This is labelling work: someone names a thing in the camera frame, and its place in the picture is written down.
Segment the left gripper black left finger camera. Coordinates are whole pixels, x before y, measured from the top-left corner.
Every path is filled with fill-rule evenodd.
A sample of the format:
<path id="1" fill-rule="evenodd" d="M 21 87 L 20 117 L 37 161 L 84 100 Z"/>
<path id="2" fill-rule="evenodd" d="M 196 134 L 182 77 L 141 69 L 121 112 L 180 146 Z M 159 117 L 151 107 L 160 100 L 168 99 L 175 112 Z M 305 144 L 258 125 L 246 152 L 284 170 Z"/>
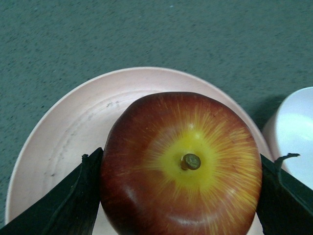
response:
<path id="1" fill-rule="evenodd" d="M 90 235 L 100 203 L 102 148 L 82 162 L 43 198 L 1 228 L 2 235 Z"/>

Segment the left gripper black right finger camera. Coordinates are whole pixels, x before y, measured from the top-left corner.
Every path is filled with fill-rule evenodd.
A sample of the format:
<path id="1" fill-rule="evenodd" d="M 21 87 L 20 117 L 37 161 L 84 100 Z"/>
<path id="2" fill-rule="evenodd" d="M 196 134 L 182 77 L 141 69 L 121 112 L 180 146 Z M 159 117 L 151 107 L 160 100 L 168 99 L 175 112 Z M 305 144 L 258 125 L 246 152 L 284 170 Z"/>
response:
<path id="1" fill-rule="evenodd" d="M 272 162 L 261 155 L 262 189 L 257 216 L 265 235 L 311 235 L 313 233 L 313 190 L 282 169 L 288 153 Z"/>

